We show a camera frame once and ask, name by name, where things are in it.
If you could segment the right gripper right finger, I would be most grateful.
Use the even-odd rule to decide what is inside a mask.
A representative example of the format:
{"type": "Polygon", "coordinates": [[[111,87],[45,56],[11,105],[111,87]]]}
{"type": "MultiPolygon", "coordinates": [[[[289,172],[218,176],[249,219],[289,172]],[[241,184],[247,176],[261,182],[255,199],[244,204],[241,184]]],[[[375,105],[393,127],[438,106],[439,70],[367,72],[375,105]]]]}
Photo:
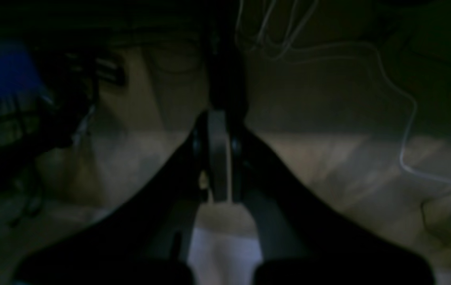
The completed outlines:
{"type": "Polygon", "coordinates": [[[231,127],[233,200],[257,226],[255,285],[434,285],[430,264],[334,211],[244,124],[231,127]]]}

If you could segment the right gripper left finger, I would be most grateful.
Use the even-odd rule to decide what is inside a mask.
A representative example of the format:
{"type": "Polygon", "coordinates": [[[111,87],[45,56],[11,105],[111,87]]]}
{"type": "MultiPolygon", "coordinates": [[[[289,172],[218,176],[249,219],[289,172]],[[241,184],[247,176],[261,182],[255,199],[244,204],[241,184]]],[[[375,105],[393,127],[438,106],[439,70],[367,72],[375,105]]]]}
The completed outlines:
{"type": "Polygon", "coordinates": [[[149,182],[112,213],[31,254],[15,285],[193,285],[186,264],[201,204],[228,200],[224,111],[198,116],[191,133],[149,182]]]}

